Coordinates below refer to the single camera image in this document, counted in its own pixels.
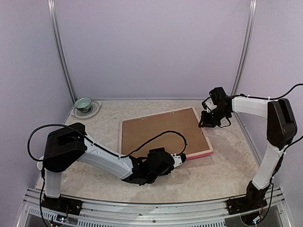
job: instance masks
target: vertical metal post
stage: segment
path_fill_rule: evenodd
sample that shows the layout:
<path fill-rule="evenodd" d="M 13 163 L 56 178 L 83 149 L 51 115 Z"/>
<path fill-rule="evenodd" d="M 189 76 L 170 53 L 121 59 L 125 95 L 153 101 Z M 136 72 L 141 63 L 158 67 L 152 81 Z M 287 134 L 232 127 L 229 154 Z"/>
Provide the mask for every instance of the vertical metal post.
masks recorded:
<path fill-rule="evenodd" d="M 240 85 L 240 80 L 241 80 L 241 77 L 243 74 L 245 61 L 246 61 L 248 49 L 250 46 L 250 38 L 251 38 L 251 34 L 252 34 L 252 29 L 253 29 L 253 25 L 254 25 L 254 21 L 255 21 L 256 7 L 257 7 L 257 0 L 250 0 L 250 12 L 249 12 L 249 17 L 248 17 L 247 26 L 246 26 L 244 44 L 243 44 L 243 48 L 242 48 L 240 62 L 239 62 L 238 69 L 237 69 L 236 79 L 235 79 L 235 82 L 232 87 L 232 94 L 231 94 L 232 96 L 237 93 L 239 85 Z"/>
<path fill-rule="evenodd" d="M 77 97 L 76 97 L 76 94 L 75 94 L 75 91 L 74 91 L 74 88 L 73 88 L 73 85 L 71 82 L 70 74 L 67 69 L 67 64 L 66 64 L 66 60 L 65 60 L 65 56 L 64 56 L 64 52 L 63 52 L 63 48 L 62 48 L 58 20 L 57 20 L 57 15 L 56 15 L 56 6 L 55 6 L 54 0 L 48 0 L 48 10 L 49 10 L 50 18 L 51 18 L 53 35 L 55 38 L 55 43 L 56 43 L 61 67 L 63 70 L 64 79 L 65 79 L 68 91 L 70 93 L 71 100 L 73 103 L 75 103 L 77 100 Z"/>

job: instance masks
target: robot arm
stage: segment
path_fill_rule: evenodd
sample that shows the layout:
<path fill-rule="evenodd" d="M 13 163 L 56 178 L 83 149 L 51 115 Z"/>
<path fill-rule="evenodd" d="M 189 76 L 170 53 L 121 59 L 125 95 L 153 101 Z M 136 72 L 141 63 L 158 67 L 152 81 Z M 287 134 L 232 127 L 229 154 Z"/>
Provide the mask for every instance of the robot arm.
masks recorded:
<path fill-rule="evenodd" d="M 62 128 L 48 135 L 43 159 L 45 194 L 50 198 L 61 195 L 62 173 L 75 161 L 83 162 L 112 173 L 122 181 L 144 185 L 153 183 L 159 175 L 169 174 L 185 162 L 185 154 L 171 155 L 164 148 L 150 150 L 146 158 L 121 154 L 98 144 L 85 133 L 81 123 L 70 125 L 76 131 Z"/>
<path fill-rule="evenodd" d="M 232 113 L 246 113 L 267 119 L 267 149 L 257 174 L 247 187 L 244 199 L 229 200 L 229 213 L 239 213 L 266 206 L 265 193 L 274 174 L 279 170 L 286 147 L 297 133 L 294 114 L 288 99 L 265 100 L 245 96 L 227 96 L 222 87 L 210 91 L 216 108 L 202 111 L 200 127 L 221 126 L 221 119 Z"/>

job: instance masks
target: marble table surface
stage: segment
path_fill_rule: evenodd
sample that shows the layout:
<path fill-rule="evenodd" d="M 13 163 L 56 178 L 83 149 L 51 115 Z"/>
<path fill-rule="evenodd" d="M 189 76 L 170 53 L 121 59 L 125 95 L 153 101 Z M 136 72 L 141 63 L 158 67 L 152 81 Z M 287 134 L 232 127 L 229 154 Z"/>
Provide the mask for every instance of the marble table surface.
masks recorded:
<path fill-rule="evenodd" d="M 85 124 L 89 135 L 118 151 L 121 120 L 186 107 L 194 107 L 198 114 L 202 111 L 201 101 L 196 100 L 102 101 L 96 116 L 79 120 L 70 115 L 66 124 Z M 231 122 L 230 127 L 206 129 L 213 155 L 189 160 L 153 184 L 128 184 L 101 169 L 76 162 L 63 173 L 61 192 L 88 199 L 139 203 L 203 201 L 244 194 L 258 166 L 235 117 Z M 36 187 L 42 187 L 42 179 Z"/>

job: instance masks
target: wall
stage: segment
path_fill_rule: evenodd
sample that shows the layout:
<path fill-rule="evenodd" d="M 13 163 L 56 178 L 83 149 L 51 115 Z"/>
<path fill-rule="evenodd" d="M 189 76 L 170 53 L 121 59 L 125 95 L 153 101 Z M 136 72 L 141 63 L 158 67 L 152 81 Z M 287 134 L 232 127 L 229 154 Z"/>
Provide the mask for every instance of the wall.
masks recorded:
<path fill-rule="evenodd" d="M 231 92 L 250 0 L 56 1 L 78 97 L 204 98 Z"/>
<path fill-rule="evenodd" d="M 63 123 L 71 100 L 63 80 L 47 1 L 0 0 L 0 226 L 13 226 L 38 178 L 27 138 L 41 124 Z M 33 138 L 43 155 L 46 132 Z"/>
<path fill-rule="evenodd" d="M 250 50 L 238 93 L 277 97 L 303 82 L 303 1 L 259 0 Z M 303 134 L 303 87 L 289 98 Z M 266 147 L 266 121 L 241 115 L 259 154 Z M 303 142 L 287 152 L 275 182 L 280 185 L 295 226 L 303 223 Z"/>

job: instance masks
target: brown board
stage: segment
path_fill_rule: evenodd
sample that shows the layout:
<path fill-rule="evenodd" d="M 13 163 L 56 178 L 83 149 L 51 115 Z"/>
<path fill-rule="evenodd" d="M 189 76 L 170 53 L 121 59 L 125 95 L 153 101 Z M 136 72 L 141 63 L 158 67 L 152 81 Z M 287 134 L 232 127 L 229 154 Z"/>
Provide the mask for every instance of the brown board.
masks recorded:
<path fill-rule="evenodd" d="M 188 159 L 213 153 L 205 131 L 198 127 L 197 115 L 192 107 L 122 121 L 120 152 L 127 155 L 147 140 L 168 130 L 184 135 L 187 140 L 185 153 Z M 150 149 L 161 147 L 171 154 L 180 153 L 184 148 L 184 142 L 180 136 L 168 133 L 132 155 L 145 157 Z"/>

